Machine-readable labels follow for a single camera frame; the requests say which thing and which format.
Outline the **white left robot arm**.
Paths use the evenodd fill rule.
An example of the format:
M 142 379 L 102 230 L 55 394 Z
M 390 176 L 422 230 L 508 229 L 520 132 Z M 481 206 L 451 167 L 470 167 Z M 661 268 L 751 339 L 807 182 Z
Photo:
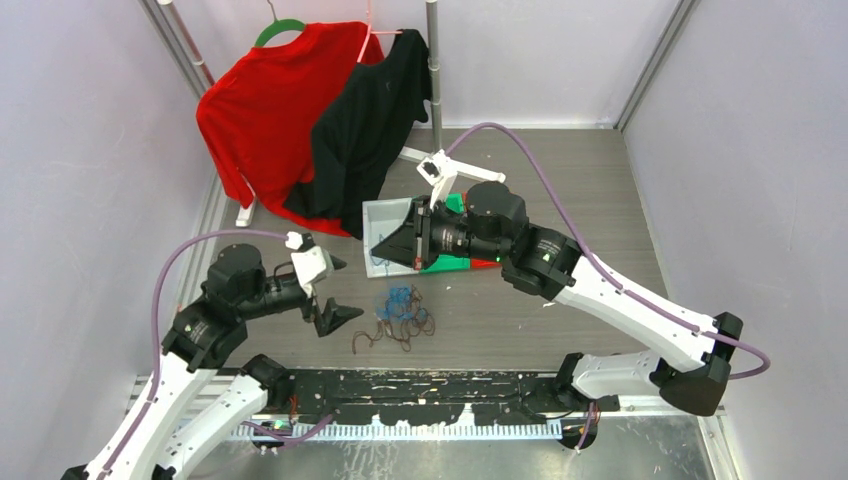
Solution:
M 259 354 L 224 393 L 180 423 L 198 394 L 248 336 L 247 323 L 290 310 L 301 312 L 320 337 L 360 315 L 334 298 L 319 305 L 316 283 L 346 266 L 309 235 L 290 233 L 291 271 L 267 274 L 250 244 L 224 248 L 210 265 L 200 296 L 180 310 L 161 342 L 155 368 L 106 446 L 66 479 L 186 479 L 237 426 L 262 409 L 290 405 L 295 381 L 285 367 Z

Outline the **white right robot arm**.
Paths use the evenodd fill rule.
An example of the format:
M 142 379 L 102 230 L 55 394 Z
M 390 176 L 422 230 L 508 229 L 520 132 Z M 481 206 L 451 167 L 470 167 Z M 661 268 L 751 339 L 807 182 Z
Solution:
M 530 222 L 524 200 L 496 181 L 473 186 L 456 213 L 427 196 L 414 198 L 402 223 L 371 247 L 372 255 L 414 270 L 440 256 L 497 262 L 513 288 L 589 313 L 645 345 L 643 352 L 571 353 L 553 393 L 567 410 L 615 395 L 651 395 L 689 414 L 711 416 L 730 380 L 743 322 L 687 310 L 631 282 L 578 243 Z

